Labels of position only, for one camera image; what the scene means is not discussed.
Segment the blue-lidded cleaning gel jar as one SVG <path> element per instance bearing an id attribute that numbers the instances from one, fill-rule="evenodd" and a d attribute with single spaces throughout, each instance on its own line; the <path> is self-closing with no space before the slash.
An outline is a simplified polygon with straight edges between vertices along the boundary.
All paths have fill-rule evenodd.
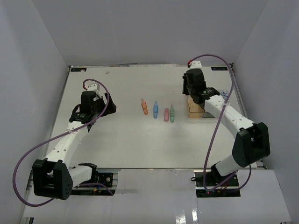
<path id="1" fill-rule="evenodd" d="M 229 92 L 227 91 L 221 91 L 220 95 L 223 97 L 224 100 L 227 100 L 229 97 Z"/>

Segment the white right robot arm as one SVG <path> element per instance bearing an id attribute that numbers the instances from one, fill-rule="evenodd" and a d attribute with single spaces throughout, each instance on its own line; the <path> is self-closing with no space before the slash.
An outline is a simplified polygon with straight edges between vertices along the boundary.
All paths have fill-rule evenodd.
<path id="1" fill-rule="evenodd" d="M 263 122 L 254 121 L 241 115 L 213 87 L 207 87 L 200 68 L 187 70 L 183 75 L 183 94 L 191 96 L 193 102 L 218 119 L 217 126 L 223 124 L 234 137 L 231 154 L 204 172 L 202 180 L 211 180 L 222 186 L 237 170 L 270 155 L 269 131 Z"/>

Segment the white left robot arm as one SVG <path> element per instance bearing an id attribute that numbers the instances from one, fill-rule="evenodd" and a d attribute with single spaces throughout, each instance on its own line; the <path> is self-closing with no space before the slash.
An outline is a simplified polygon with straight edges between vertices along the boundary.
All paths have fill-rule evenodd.
<path id="1" fill-rule="evenodd" d="M 115 112 L 116 105 L 110 98 L 104 101 L 97 84 L 91 84 L 81 93 L 81 103 L 72 111 L 67 135 L 59 140 L 43 160 L 33 163 L 35 195 L 66 200 L 74 187 L 82 183 L 88 186 L 98 183 L 99 175 L 95 164 L 80 163 L 74 168 L 69 164 L 80 142 L 91 130 L 91 120 L 100 114 L 106 116 Z"/>

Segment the amber transparent tray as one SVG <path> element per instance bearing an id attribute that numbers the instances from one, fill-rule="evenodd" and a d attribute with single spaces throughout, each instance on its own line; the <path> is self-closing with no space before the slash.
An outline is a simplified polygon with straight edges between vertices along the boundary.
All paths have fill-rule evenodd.
<path id="1" fill-rule="evenodd" d="M 205 111 L 196 103 L 194 103 L 192 98 L 187 99 L 187 111 L 188 118 L 197 119 L 202 118 Z"/>

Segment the grey transparent tray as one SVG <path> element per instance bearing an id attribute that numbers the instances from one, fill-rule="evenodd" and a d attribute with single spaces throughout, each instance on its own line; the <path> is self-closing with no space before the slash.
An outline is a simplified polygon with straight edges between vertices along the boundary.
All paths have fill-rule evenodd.
<path id="1" fill-rule="evenodd" d="M 202 118 L 215 118 L 211 113 L 204 111 Z"/>

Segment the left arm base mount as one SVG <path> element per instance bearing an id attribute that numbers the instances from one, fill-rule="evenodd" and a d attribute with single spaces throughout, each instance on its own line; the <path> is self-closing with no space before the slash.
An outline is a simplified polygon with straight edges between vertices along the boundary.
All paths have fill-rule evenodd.
<path id="1" fill-rule="evenodd" d="M 111 172 L 97 173 L 94 180 L 76 186 L 71 195 L 74 196 L 113 196 L 116 191 L 117 174 Z"/>

